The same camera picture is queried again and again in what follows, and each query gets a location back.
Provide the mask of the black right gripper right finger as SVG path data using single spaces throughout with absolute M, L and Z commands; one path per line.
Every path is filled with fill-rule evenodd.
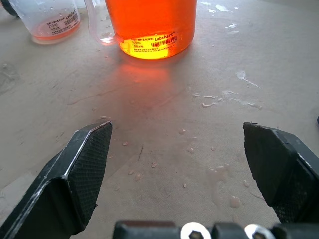
M 318 223 L 319 158 L 295 135 L 245 122 L 253 179 L 282 223 Z

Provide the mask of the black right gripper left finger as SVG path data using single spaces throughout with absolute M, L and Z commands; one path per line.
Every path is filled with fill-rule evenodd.
M 112 123 L 76 131 L 0 228 L 2 239 L 68 239 L 85 230 L 105 174 Z

